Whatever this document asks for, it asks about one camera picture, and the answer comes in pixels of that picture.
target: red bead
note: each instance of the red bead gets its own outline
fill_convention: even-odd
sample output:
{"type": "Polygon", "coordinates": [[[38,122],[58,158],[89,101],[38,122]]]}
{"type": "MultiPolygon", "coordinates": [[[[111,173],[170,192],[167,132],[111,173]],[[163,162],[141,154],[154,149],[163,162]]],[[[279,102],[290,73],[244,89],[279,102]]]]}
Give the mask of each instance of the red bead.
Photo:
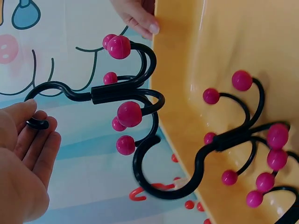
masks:
{"type": "Polygon", "coordinates": [[[104,37],[104,39],[103,39],[103,48],[105,50],[107,50],[108,43],[110,42],[110,40],[112,38],[114,38],[115,36],[116,36],[115,34],[108,34],[107,36],[104,37]]]}
{"type": "Polygon", "coordinates": [[[263,194],[260,191],[253,190],[248,193],[246,203],[251,208],[258,207],[263,202],[263,194]]]}
{"type": "Polygon", "coordinates": [[[171,156],[171,160],[172,160],[173,162],[178,162],[178,159],[177,159],[177,157],[176,157],[175,154],[172,154],[172,156],[171,156]]]}
{"type": "Polygon", "coordinates": [[[285,167],[288,160],[288,154],[285,150],[270,150],[267,156],[268,166],[274,171],[279,171],[285,167]]]}
{"type": "Polygon", "coordinates": [[[204,221],[204,224],[212,224],[212,223],[211,223],[210,219],[207,218],[207,219],[204,221]]]}
{"type": "Polygon", "coordinates": [[[216,104],[219,101],[220,94],[216,89],[209,88],[204,91],[202,94],[204,101],[207,104],[216,104]]]}
{"type": "Polygon", "coordinates": [[[247,91],[252,86],[252,77],[248,72],[239,70],[233,74],[232,83],[236,90],[247,91]]]}
{"type": "Polygon", "coordinates": [[[121,136],[116,142],[116,149],[122,155],[131,155],[135,151],[135,141],[131,136],[121,136]]]}
{"type": "Polygon", "coordinates": [[[261,192],[271,190],[275,183],[274,175],[270,173],[262,173],[256,179],[256,187],[261,192]]]}
{"type": "Polygon", "coordinates": [[[238,180],[238,174],[233,170],[227,170],[222,174],[221,179],[225,185],[234,185],[238,180]]]}
{"type": "Polygon", "coordinates": [[[108,72],[104,75],[103,82],[105,85],[117,83],[117,75],[115,72],[108,72]]]}
{"type": "Polygon", "coordinates": [[[274,124],[269,128],[267,143],[273,149],[282,149],[289,139],[289,130],[283,124],[274,124]]]}
{"type": "Polygon", "coordinates": [[[197,208],[198,211],[205,211],[204,207],[202,207],[202,204],[200,202],[197,203],[196,208],[197,208]]]}
{"type": "Polygon", "coordinates": [[[204,143],[205,145],[212,143],[213,138],[216,136],[213,132],[208,132],[204,137],[204,143]]]}
{"type": "Polygon", "coordinates": [[[132,101],[123,103],[117,110],[118,121],[125,127],[135,127],[142,121],[140,106],[132,101]]]}
{"type": "Polygon", "coordinates": [[[131,53],[130,40],[125,36],[115,36],[109,41],[107,50],[111,57],[124,59],[131,53]]]}
{"type": "Polygon", "coordinates": [[[191,200],[185,202],[185,208],[187,208],[187,209],[193,209],[194,206],[195,206],[195,204],[191,200]]]}
{"type": "Polygon", "coordinates": [[[122,132],[126,129],[126,127],[118,121],[117,117],[112,120],[112,128],[117,132],[122,132]]]}

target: curved black hook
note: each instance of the curved black hook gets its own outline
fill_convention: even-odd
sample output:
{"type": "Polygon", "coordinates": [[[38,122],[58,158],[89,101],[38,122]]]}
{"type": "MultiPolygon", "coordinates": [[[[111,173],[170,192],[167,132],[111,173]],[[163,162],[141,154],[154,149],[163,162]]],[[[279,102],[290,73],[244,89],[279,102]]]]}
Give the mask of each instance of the curved black hook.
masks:
{"type": "MultiPolygon", "coordinates": [[[[196,154],[195,156],[195,169],[194,173],[190,179],[190,181],[183,186],[180,189],[173,190],[173,191],[164,191],[157,189],[153,187],[145,178],[143,171],[142,171],[142,161],[145,156],[145,154],[148,152],[150,148],[152,148],[155,144],[158,144],[160,142],[160,138],[158,136],[152,136],[144,140],[139,147],[137,148],[134,157],[133,157],[133,172],[135,179],[137,180],[138,184],[149,194],[166,200],[175,200],[180,199],[182,197],[185,197],[191,193],[193,193],[196,188],[199,186],[203,175],[204,175],[204,161],[206,156],[211,153],[212,151],[225,151],[229,148],[232,148],[234,146],[237,146],[239,144],[242,144],[246,141],[251,141],[252,143],[252,150],[251,154],[246,161],[246,163],[243,165],[241,169],[237,171],[237,174],[240,175],[242,172],[245,171],[245,169],[248,168],[248,166],[253,161],[255,155],[256,155],[256,142],[262,142],[265,145],[267,145],[267,141],[263,138],[253,136],[253,134],[267,130],[271,127],[271,125],[275,123],[282,123],[287,126],[288,129],[290,129],[290,124],[285,121],[276,121],[271,122],[268,124],[260,125],[257,127],[252,127],[258,118],[260,117],[264,102],[265,102],[265,93],[262,84],[255,78],[253,78],[253,83],[256,84],[259,90],[259,103],[258,107],[256,109],[255,114],[250,118],[249,109],[246,106],[245,103],[243,103],[239,98],[236,96],[233,96],[228,93],[220,93],[220,97],[227,97],[235,102],[237,102],[244,110],[245,113],[245,121],[242,125],[239,127],[236,127],[230,131],[227,131],[225,133],[222,133],[220,135],[216,135],[213,138],[213,142],[203,146],[196,154]]],[[[289,156],[292,156],[295,158],[299,163],[299,156],[296,155],[294,152],[288,152],[289,156]]],[[[276,224],[295,224],[295,222],[299,219],[299,207],[298,207],[298,192],[295,188],[291,187],[274,187],[271,191],[276,190],[289,190],[293,192],[296,195],[296,201],[294,205],[286,212],[286,214],[276,223],[276,224]]]]}
{"type": "MultiPolygon", "coordinates": [[[[124,82],[92,87],[91,92],[87,93],[77,93],[62,82],[50,81],[36,86],[26,96],[25,101],[34,98],[42,91],[49,89],[58,89],[61,90],[70,100],[78,102],[91,100],[94,104],[138,98],[137,100],[145,104],[145,107],[141,109],[143,116],[156,113],[159,109],[162,108],[165,103],[164,96],[154,90],[137,89],[142,86],[154,72],[157,64],[156,55],[151,48],[143,44],[134,43],[132,41],[130,43],[131,49],[137,50],[141,58],[141,68],[136,76],[118,76],[118,80],[124,80],[124,82]],[[146,54],[150,60],[148,69],[146,54]],[[144,98],[140,98],[138,97],[138,95],[150,95],[156,97],[158,101],[155,104],[149,104],[149,101],[145,101],[144,98]]],[[[156,117],[157,115],[153,114],[153,128],[150,132],[151,135],[154,133],[154,130],[157,129],[156,127],[158,126],[158,120],[156,117]]],[[[34,129],[47,129],[49,127],[49,123],[47,120],[37,120],[35,118],[31,118],[30,120],[28,120],[27,124],[34,129]]]]}

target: cartoon character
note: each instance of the cartoon character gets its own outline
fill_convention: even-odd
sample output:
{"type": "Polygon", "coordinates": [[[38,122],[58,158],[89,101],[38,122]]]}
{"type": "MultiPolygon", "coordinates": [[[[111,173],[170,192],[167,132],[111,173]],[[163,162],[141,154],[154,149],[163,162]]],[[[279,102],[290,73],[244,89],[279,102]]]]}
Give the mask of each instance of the cartoon character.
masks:
{"type": "Polygon", "coordinates": [[[1,95],[17,95],[50,80],[86,88],[102,39],[125,28],[109,1],[0,0],[0,6],[1,95]]]}

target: orange plastic surface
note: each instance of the orange plastic surface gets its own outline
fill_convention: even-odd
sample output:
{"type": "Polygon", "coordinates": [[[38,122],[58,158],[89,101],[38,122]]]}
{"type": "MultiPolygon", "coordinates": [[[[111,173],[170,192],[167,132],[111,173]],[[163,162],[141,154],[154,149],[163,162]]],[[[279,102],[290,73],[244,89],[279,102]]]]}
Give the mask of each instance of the orange plastic surface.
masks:
{"type": "MultiPolygon", "coordinates": [[[[151,87],[165,95],[159,111],[162,128],[188,176],[204,135],[239,126],[244,113],[239,105],[221,98],[207,105],[202,93],[209,87],[244,100],[253,113],[258,90],[236,91],[231,77],[247,70],[266,91],[258,124],[275,120],[291,123],[287,150],[299,153],[299,1],[296,0],[156,0],[160,34],[154,37],[157,68],[151,87]]],[[[204,178],[196,190],[213,224],[274,224],[293,204],[289,192],[272,192],[256,209],[246,205],[246,195],[267,166],[268,149],[258,145],[255,161],[233,186],[221,175],[238,170],[251,151],[244,143],[205,160],[204,178]]],[[[299,166],[293,158],[276,177],[276,185],[299,188],[299,166]]]]}

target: blue cartoon shape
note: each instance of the blue cartoon shape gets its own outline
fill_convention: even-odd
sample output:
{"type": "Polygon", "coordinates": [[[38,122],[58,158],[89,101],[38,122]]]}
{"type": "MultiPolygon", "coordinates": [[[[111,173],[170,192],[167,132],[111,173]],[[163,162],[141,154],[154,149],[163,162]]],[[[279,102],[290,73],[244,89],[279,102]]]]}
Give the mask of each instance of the blue cartoon shape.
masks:
{"type": "Polygon", "coordinates": [[[32,0],[20,0],[12,16],[12,24],[16,29],[29,29],[41,18],[39,7],[32,0]]]}

